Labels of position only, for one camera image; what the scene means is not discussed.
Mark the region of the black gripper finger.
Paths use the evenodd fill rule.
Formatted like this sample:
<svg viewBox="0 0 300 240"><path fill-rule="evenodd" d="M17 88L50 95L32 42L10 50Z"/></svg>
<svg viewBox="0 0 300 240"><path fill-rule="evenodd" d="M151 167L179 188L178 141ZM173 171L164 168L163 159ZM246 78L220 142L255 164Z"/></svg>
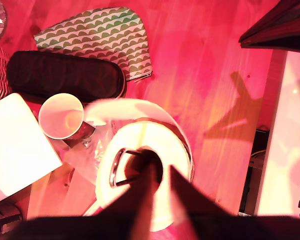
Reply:
<svg viewBox="0 0 300 240"><path fill-rule="evenodd" d="M148 233L151 226L154 195L163 175L161 160L154 151L141 151L132 161L137 175L129 190L101 212L108 232Z"/></svg>
<svg viewBox="0 0 300 240"><path fill-rule="evenodd" d="M243 49L278 49L300 53L300 0L281 0L241 35Z"/></svg>
<svg viewBox="0 0 300 240"><path fill-rule="evenodd" d="M190 217L232 217L229 212L202 194L173 166L169 166L170 187Z"/></svg>

